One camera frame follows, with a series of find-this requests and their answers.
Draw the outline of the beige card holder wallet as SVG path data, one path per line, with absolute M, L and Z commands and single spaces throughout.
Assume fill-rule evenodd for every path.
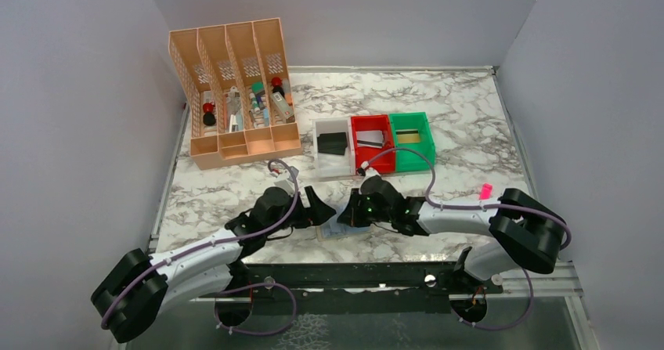
M 371 232 L 370 227 L 356 228 L 340 223 L 338 218 L 344 208 L 337 205 L 334 209 L 336 214 L 316 229 L 316 236 L 319 242 L 337 240 L 349 236 L 359 236 Z

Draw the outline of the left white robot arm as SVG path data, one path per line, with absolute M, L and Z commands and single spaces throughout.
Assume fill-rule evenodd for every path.
M 307 205 L 297 192 L 269 187 L 252 208 L 202 240 L 152 255 L 129 251 L 92 293 L 101 327 L 125 343 L 180 303 L 217 291 L 239 294 L 246 285 L 245 273 L 236 267 L 242 258 L 263 248 L 275 232 L 320 226 L 335 216 L 311 186 L 305 195 Z

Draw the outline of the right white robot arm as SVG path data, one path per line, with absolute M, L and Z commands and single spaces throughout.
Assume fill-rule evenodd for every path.
M 452 271 L 453 286 L 464 293 L 516 268 L 551 274 L 560 251 L 571 242 L 560 215 L 514 188 L 497 198 L 437 204 L 427 197 L 405 197 L 390 182 L 373 176 L 352 190 L 338 220 L 351 227 L 388 223 L 405 236 L 463 233 L 491 237 L 481 247 L 464 250 Z

